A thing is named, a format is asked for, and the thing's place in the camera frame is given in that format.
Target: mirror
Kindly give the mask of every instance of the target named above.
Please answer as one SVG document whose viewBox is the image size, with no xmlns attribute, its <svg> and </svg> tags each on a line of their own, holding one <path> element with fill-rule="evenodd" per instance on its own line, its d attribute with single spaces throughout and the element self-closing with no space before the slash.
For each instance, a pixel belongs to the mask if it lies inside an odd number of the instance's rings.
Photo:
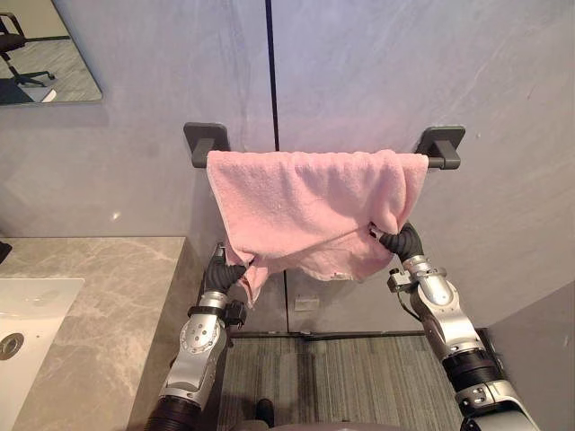
<svg viewBox="0 0 575 431">
<path fill-rule="evenodd" d="M 0 0 L 0 105 L 102 93 L 51 0 Z"/>
</svg>

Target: robotic hand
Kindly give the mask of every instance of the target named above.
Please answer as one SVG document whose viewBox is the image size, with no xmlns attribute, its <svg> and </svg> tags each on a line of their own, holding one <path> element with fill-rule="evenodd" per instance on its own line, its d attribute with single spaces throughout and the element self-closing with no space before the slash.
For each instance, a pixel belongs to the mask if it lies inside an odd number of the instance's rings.
<svg viewBox="0 0 575 431">
<path fill-rule="evenodd" d="M 446 280 L 446 270 L 435 268 L 423 254 L 415 228 L 408 222 L 397 235 L 391 235 L 371 225 L 370 233 L 402 262 L 403 270 L 392 269 L 387 285 L 398 297 L 401 292 L 410 295 L 413 312 L 402 306 L 423 325 L 456 391 L 464 415 L 461 430 L 539 431 L 462 311 L 457 289 Z"/>
<path fill-rule="evenodd" d="M 217 360 L 227 346 L 226 328 L 243 325 L 243 303 L 228 302 L 227 292 L 245 272 L 228 267 L 219 243 L 204 272 L 202 296 L 188 311 L 190 319 L 180 333 L 180 352 L 160 391 L 145 431 L 192 431 L 205 407 L 216 379 Z"/>
</svg>

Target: sink drain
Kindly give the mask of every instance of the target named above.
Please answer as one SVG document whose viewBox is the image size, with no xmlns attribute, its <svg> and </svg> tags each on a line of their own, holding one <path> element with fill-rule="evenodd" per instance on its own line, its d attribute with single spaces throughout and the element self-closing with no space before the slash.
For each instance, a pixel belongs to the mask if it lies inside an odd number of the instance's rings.
<svg viewBox="0 0 575 431">
<path fill-rule="evenodd" d="M 4 337 L 4 339 L 0 341 L 0 361 L 10 359 L 17 354 L 22 344 L 24 344 L 24 336 L 19 332 Z"/>
</svg>

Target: gray wall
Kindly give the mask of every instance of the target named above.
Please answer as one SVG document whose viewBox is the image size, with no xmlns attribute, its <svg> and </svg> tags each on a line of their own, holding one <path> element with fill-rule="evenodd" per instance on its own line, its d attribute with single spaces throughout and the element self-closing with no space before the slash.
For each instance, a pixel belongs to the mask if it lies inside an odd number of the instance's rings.
<svg viewBox="0 0 575 431">
<path fill-rule="evenodd" d="M 104 99 L 0 110 L 0 233 L 186 234 L 205 261 L 223 227 L 181 127 L 273 150 L 264 2 L 56 5 Z M 411 151 L 427 126 L 464 124 L 461 169 L 429 176 L 412 219 L 475 323 L 575 278 L 572 0 L 272 6 L 280 149 Z M 292 330 L 418 328 L 384 275 L 288 282 Z M 309 293 L 320 310 L 294 313 Z M 281 276 L 256 308 L 254 328 L 286 328 Z"/>
<path fill-rule="evenodd" d="M 224 231 L 181 128 L 221 122 L 235 150 L 273 151 L 263 1 L 56 7 L 103 101 L 0 109 L 0 234 L 188 235 L 206 261 Z"/>
<path fill-rule="evenodd" d="M 412 221 L 478 326 L 575 278 L 572 0 L 274 0 L 279 146 L 412 151 L 463 124 Z M 385 286 L 288 274 L 292 330 L 409 330 Z M 298 295 L 317 312 L 294 312 Z"/>
<path fill-rule="evenodd" d="M 575 429 L 575 283 L 489 328 L 509 379 L 537 424 Z"/>
</svg>

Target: sink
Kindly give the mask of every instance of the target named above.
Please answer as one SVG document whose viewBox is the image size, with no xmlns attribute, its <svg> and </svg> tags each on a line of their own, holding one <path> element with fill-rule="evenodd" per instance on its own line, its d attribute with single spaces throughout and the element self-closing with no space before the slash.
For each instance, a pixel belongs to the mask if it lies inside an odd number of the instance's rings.
<svg viewBox="0 0 575 431">
<path fill-rule="evenodd" d="M 0 278 L 0 431 L 10 431 L 81 278 Z"/>
</svg>

